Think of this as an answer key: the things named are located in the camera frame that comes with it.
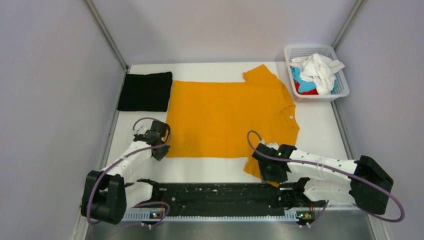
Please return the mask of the orange t-shirt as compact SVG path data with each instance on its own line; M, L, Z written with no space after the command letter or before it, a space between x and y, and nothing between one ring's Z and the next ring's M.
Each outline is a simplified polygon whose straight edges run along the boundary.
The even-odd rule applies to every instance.
M174 81L166 121L169 158L247 158L244 172L261 176L252 157L258 139L295 145L300 127L287 87L265 65L243 73L242 82Z

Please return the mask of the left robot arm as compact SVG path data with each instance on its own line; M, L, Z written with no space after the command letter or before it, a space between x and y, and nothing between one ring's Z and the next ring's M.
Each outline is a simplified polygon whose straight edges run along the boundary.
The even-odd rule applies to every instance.
M161 161L167 155L171 127L153 117L150 121L149 127L132 127L133 140L115 161L87 174L80 214L89 225L116 225L126 210L141 203L154 207L160 202L161 194L154 189L156 182L141 178L137 171L146 161Z

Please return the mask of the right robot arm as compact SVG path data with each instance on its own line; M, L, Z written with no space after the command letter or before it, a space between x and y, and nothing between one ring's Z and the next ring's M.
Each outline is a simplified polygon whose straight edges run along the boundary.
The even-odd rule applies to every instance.
M252 154L264 181L284 183L291 174L300 176L293 200L299 206L310 202L352 203L375 215L386 212L389 197L370 186L387 192L394 181L371 157L334 159L303 151L295 146L259 143Z

